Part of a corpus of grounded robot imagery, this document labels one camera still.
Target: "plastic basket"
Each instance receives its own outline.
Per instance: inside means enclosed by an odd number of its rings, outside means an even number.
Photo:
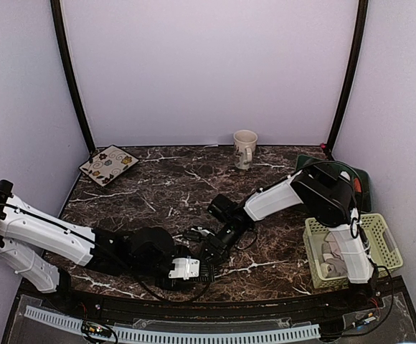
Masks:
[[[361,215],[361,223],[371,244],[371,256],[374,262],[386,266],[390,272],[399,269],[404,262],[383,216]],[[320,264],[323,262],[321,245],[328,233],[329,228],[319,224],[314,218],[306,219],[303,242],[306,246],[313,286],[315,288],[346,287],[349,282],[347,277],[324,278],[321,274]],[[380,277],[387,276],[386,271],[379,270]]]

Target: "decorative plate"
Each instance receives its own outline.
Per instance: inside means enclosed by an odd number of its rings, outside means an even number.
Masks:
[[[137,162],[137,158],[112,145],[90,158],[79,169],[94,182],[104,186]]]

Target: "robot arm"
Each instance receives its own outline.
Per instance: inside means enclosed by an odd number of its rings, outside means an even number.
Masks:
[[[178,254],[181,248],[160,227],[139,229],[125,238],[77,226],[29,206],[11,189],[10,182],[0,181],[0,258],[40,292],[68,291],[70,276],[44,261],[27,244],[98,272],[152,276],[166,287],[177,280],[204,280],[199,271],[207,267],[192,259],[188,249]]]
[[[219,233],[205,236],[201,256],[212,264],[225,262],[229,250],[256,221],[296,204],[305,204],[318,222],[334,234],[350,283],[368,283],[374,268],[369,261],[369,242],[361,227],[358,228],[359,214],[349,175],[338,174],[322,164],[259,188],[241,204],[218,195],[208,211],[226,224]]]

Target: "brown marble surface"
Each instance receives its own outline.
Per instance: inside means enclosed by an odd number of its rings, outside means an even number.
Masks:
[[[74,224],[111,231],[162,226],[178,242],[181,233],[200,225],[219,230],[207,212],[219,193],[241,201],[261,186],[275,183],[295,168],[299,154],[324,158],[319,147],[260,146],[249,171],[233,167],[233,147],[126,148],[140,162],[111,184],[101,187],[81,176],[62,218]],[[315,292],[302,235],[308,216],[287,209],[257,224],[257,242],[245,251],[232,250],[204,302],[272,300]],[[111,277],[74,265],[56,254],[45,259],[65,268],[76,290],[104,295],[152,299],[129,276]],[[161,295],[184,300],[203,286]]]

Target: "purple wall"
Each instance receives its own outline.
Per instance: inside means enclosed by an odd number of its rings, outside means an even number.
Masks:
[[[0,179],[58,215],[87,156],[49,1],[0,1]],[[0,262],[0,342],[19,281]]]
[[[63,1],[98,145],[318,145],[336,111],[356,0]]]
[[[416,309],[416,1],[371,1],[336,158],[368,171]]]

